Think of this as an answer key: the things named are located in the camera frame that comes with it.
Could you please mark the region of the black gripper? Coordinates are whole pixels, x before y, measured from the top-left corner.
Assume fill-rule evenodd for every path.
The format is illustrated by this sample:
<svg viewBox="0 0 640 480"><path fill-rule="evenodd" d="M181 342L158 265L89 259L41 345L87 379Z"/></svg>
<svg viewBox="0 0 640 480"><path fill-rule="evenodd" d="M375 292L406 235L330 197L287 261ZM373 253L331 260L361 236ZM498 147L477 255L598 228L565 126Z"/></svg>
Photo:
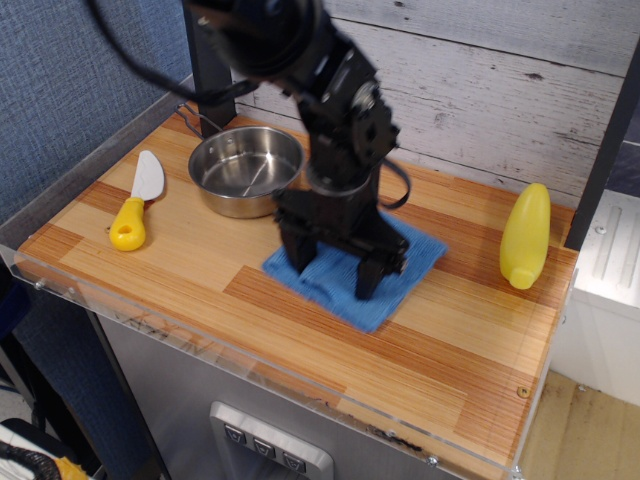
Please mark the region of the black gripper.
<svg viewBox="0 0 640 480"><path fill-rule="evenodd" d="M385 159L351 190L322 190L309 176L310 190L280 189L272 195L285 253L298 274L315 259L319 242L361 258L356 283L360 300L373 296L386 273L403 271L409 241L382 218L379 209L397 209L409 195L392 203L379 201L383 167L409 181L399 165Z"/></svg>

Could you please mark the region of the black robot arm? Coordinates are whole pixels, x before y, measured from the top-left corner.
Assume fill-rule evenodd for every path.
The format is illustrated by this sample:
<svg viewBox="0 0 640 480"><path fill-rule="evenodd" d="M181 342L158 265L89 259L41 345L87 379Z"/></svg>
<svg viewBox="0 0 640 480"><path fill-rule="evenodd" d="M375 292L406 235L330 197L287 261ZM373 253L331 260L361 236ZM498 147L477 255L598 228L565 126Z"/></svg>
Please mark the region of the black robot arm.
<svg viewBox="0 0 640 480"><path fill-rule="evenodd" d="M303 272L318 243L359 258L355 295L369 299L406 264L409 242L379 212L380 169L398 128L376 69L320 1L188 1L219 58L251 85L297 104L310 140L307 190L274 193L289 263Z"/></svg>

